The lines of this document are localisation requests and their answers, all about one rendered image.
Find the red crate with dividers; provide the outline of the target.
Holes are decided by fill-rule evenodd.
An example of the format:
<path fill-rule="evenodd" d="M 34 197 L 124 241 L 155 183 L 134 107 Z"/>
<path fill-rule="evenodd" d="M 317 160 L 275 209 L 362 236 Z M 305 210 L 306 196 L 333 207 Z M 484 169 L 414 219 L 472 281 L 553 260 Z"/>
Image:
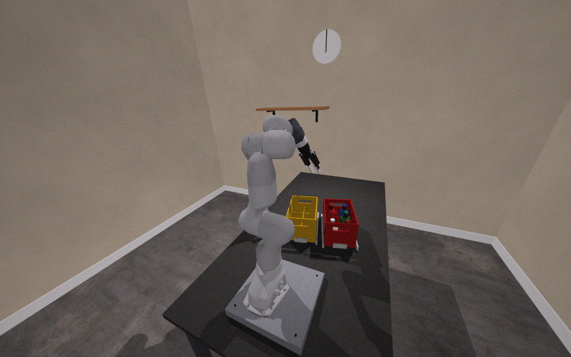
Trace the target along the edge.
<path fill-rule="evenodd" d="M 336 211 L 336 216 L 326 216 L 326 209 L 329 208 L 330 203 L 346 204 L 347 210 L 349 211 L 349 217 L 351 218 L 351 223 L 339 222 L 340 217 L 338 217 L 338 215 L 339 215 L 339 210 L 342 209 L 342 206 L 333 206 L 333 208 Z M 330 222 L 331 218 L 334 218 L 335 222 Z M 348 248 L 355 248 L 358 226 L 359 224 L 351 200 L 324 199 L 323 203 L 324 246 L 333 246 L 333 243 L 336 242 L 336 243 L 347 244 Z M 333 227 L 338 227 L 338 231 L 333 230 Z M 350 228 L 350 229 L 349 231 L 341 231 L 341 228 Z"/>

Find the blue bottle with light blue label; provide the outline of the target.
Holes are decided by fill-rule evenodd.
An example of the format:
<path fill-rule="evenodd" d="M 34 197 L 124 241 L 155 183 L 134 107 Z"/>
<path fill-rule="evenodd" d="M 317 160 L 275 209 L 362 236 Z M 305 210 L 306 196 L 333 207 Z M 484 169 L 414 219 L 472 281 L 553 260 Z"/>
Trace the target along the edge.
<path fill-rule="evenodd" d="M 343 212 L 344 212 L 344 211 L 347 211 L 347 212 L 348 212 L 348 216 L 349 216 L 349 211 L 347 210 L 347 205 L 346 205 L 346 204 L 343 204 L 342 209 L 339 210 L 339 215 L 338 215 L 338 216 L 339 216 L 339 217 L 343 216 Z"/>

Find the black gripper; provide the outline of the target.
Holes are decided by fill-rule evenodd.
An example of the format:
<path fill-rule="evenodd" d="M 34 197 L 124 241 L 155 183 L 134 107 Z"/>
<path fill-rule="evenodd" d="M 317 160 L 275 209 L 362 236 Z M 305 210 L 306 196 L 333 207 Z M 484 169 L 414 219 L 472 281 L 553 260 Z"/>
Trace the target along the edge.
<path fill-rule="evenodd" d="M 321 170 L 319 167 L 320 164 L 319 159 L 317 158 L 315 151 L 314 152 L 310 151 L 310 145 L 307 143 L 303 147 L 300 147 L 298 150 L 300 152 L 299 156 L 302 158 L 304 165 L 307 165 L 309 167 L 311 173 L 314 173 L 314 169 L 310 163 L 310 160 L 314 164 L 314 167 L 316 168 L 317 172 L 320 174 Z"/>

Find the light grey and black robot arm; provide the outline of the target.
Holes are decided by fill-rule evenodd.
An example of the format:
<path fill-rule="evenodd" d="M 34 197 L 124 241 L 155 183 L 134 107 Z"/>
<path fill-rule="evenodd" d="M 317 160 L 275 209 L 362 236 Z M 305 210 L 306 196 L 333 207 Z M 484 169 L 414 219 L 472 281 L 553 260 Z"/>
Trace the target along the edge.
<path fill-rule="evenodd" d="M 308 140 L 295 118 L 270 115 L 263 131 L 245 135 L 241 150 L 247 158 L 249 203 L 240 214 L 239 225 L 248 234 L 260 237 L 256 247 L 256 268 L 244 299 L 247 310 L 270 316 L 290 289 L 283 269 L 281 247 L 294 237 L 294 222 L 268 206 L 277 199 L 276 170 L 272 160 L 285 160 Z"/>

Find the green bottle with pale green label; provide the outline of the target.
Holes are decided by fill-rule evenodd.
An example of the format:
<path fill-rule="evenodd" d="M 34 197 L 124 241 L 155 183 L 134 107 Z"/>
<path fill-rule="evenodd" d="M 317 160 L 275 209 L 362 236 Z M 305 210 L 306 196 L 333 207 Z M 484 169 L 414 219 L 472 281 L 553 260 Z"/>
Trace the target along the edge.
<path fill-rule="evenodd" d="M 346 219 L 349 219 L 349 220 L 350 220 L 350 223 L 351 223 L 351 218 L 348 216 L 348 212 L 347 212 L 347 211 L 344 211 L 344 212 L 343 212 L 343 216 L 340 217 L 339 222 L 345 223 Z"/>

